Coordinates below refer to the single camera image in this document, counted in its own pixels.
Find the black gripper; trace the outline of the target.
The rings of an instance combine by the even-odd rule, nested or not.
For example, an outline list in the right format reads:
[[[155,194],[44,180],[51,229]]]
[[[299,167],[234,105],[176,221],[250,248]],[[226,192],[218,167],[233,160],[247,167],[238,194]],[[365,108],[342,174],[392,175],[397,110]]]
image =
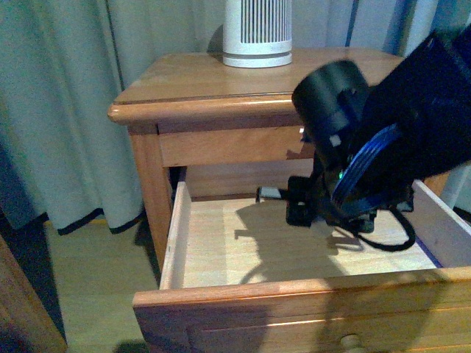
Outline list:
[[[324,176],[290,176],[286,197],[286,222],[296,227],[311,227],[319,218],[327,225],[349,232],[373,232],[377,211],[347,217],[330,200]]]

